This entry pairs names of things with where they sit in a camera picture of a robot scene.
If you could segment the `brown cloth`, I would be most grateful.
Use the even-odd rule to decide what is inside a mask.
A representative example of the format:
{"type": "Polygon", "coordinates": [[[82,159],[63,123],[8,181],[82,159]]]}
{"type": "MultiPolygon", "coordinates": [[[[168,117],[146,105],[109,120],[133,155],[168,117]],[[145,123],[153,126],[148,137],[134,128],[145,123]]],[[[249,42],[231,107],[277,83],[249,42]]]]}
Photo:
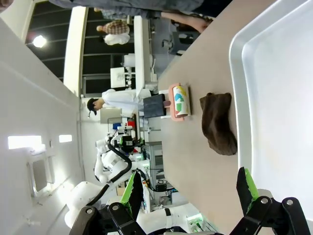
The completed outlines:
{"type": "Polygon", "coordinates": [[[231,156],[237,153],[237,140],[229,124],[230,93],[207,93],[200,98],[201,129],[209,147],[216,153],[231,156]]]}

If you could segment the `aluminium frame rack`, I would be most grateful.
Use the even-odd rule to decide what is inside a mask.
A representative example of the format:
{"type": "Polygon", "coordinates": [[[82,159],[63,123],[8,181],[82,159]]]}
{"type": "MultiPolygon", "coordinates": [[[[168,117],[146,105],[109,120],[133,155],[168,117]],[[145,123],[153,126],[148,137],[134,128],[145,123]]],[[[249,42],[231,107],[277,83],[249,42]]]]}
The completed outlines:
{"type": "Polygon", "coordinates": [[[152,171],[163,169],[162,142],[146,142],[143,149],[150,162],[148,169],[152,171]]]}

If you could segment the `person in plaid shirt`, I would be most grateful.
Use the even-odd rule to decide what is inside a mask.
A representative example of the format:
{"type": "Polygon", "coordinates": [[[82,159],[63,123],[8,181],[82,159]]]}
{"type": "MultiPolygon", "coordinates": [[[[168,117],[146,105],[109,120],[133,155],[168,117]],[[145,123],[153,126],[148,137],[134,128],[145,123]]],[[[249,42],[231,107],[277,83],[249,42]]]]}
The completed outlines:
{"type": "Polygon", "coordinates": [[[124,45],[129,42],[130,28],[125,21],[116,20],[96,27],[98,32],[105,34],[104,42],[109,45],[124,45]]]}

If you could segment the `pink handle lint roller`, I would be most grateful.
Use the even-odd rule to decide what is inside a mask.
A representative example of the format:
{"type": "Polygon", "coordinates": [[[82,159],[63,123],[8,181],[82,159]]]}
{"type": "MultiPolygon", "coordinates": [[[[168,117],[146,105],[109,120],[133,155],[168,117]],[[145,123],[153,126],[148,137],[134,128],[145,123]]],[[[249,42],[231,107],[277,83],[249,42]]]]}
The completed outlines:
{"type": "Polygon", "coordinates": [[[173,121],[184,121],[186,116],[191,115],[189,89],[186,85],[172,84],[165,95],[163,105],[173,121]]]}

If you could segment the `round ceiling light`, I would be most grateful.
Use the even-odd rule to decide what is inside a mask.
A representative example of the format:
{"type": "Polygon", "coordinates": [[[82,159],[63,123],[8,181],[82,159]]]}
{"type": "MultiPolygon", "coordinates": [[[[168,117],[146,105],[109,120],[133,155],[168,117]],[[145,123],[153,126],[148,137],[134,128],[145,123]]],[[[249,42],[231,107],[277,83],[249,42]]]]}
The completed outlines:
{"type": "Polygon", "coordinates": [[[42,48],[46,45],[47,39],[43,35],[38,35],[33,39],[33,46],[37,48],[42,48]]]}

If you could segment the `person's left forearm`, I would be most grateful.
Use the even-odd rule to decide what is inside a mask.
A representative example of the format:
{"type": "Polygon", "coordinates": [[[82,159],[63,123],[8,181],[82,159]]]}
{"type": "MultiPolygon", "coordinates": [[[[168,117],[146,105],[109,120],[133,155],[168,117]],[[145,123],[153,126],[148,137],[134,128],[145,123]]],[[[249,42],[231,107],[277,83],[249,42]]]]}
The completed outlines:
{"type": "Polygon", "coordinates": [[[197,20],[197,18],[191,17],[189,15],[185,15],[182,13],[172,13],[172,12],[161,12],[161,17],[174,20],[178,23],[186,24],[189,26],[193,26],[197,20]]]}

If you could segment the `silver metal tray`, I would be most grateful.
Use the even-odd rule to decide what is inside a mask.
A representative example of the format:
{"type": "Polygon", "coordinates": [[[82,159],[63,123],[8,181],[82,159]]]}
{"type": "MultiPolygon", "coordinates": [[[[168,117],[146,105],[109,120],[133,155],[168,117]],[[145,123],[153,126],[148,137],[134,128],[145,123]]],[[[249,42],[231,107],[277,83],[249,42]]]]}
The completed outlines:
{"type": "Polygon", "coordinates": [[[229,49],[238,165],[313,211],[313,0],[277,0],[229,49]]]}

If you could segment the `large rectangular ceiling light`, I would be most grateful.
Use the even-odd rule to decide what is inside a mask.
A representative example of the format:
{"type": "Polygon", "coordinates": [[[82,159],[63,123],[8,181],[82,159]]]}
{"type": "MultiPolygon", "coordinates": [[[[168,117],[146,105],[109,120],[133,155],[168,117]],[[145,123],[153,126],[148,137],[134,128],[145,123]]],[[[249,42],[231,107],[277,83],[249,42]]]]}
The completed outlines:
{"type": "Polygon", "coordinates": [[[42,144],[41,136],[9,136],[7,139],[10,150],[36,147],[42,144]]]}

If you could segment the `person in white coat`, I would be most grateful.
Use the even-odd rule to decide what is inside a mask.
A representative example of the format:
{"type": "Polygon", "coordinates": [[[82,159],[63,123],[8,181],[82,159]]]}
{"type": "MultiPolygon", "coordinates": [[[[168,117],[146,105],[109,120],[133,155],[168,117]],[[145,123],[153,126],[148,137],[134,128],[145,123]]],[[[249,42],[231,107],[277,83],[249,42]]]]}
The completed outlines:
{"type": "Polygon", "coordinates": [[[137,108],[137,104],[138,99],[135,90],[116,91],[108,89],[102,93],[100,98],[91,98],[87,102],[87,108],[89,114],[94,113],[94,115],[97,115],[97,111],[107,105],[122,109],[125,114],[129,115],[137,108]]]}

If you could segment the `black trousers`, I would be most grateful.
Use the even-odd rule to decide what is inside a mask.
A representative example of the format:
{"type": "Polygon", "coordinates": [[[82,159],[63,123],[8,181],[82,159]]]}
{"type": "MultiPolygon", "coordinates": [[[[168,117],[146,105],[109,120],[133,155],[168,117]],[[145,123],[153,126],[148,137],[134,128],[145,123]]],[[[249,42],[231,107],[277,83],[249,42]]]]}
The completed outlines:
{"type": "Polygon", "coordinates": [[[216,18],[233,0],[204,0],[193,10],[197,14],[216,18]]]}

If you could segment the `ceiling air conditioner unit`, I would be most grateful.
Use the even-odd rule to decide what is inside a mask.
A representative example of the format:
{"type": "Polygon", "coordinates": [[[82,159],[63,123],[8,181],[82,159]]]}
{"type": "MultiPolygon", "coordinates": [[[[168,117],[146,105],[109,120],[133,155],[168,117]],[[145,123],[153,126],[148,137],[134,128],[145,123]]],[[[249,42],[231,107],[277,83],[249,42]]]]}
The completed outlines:
{"type": "Polygon", "coordinates": [[[39,198],[48,195],[55,183],[52,157],[45,151],[32,150],[26,166],[31,197],[39,198]]]}

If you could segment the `long white lab table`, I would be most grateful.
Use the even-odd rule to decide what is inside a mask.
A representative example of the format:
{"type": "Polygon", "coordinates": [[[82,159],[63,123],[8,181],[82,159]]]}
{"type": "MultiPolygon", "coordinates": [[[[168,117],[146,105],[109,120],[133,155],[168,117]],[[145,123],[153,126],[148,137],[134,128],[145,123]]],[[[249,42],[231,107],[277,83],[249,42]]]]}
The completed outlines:
{"type": "Polygon", "coordinates": [[[139,96],[150,79],[150,31],[149,21],[141,16],[134,17],[134,55],[136,95],[139,96]]]}

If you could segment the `white window column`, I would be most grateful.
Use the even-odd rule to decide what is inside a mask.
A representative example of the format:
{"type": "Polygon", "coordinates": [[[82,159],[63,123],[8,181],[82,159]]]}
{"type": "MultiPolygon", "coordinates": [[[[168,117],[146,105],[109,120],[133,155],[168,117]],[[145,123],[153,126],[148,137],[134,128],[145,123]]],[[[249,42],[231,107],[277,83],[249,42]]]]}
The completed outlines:
{"type": "Polygon", "coordinates": [[[63,84],[77,97],[80,96],[82,78],[82,56],[86,32],[88,9],[75,7],[72,9],[65,53],[63,84]]]}

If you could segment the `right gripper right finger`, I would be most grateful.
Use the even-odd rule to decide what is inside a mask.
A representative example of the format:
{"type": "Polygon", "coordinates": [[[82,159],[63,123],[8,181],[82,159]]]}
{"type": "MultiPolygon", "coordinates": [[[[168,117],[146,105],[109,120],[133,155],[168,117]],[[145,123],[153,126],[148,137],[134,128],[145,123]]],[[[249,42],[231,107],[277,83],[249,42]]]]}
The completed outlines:
{"type": "Polygon", "coordinates": [[[244,167],[239,168],[236,189],[244,216],[229,235],[258,235],[262,228],[271,228],[274,235],[311,235],[298,199],[288,197],[278,202],[259,195],[244,167]]]}

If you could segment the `dark grey zip jacket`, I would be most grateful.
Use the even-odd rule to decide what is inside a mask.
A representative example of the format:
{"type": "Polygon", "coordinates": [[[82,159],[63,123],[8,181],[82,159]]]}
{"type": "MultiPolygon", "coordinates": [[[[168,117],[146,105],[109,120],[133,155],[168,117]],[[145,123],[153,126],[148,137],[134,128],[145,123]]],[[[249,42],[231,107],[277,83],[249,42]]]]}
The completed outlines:
{"type": "Polygon", "coordinates": [[[48,0],[62,8],[77,6],[110,10],[118,14],[141,16],[151,19],[161,16],[161,12],[192,12],[204,0],[48,0]]]}

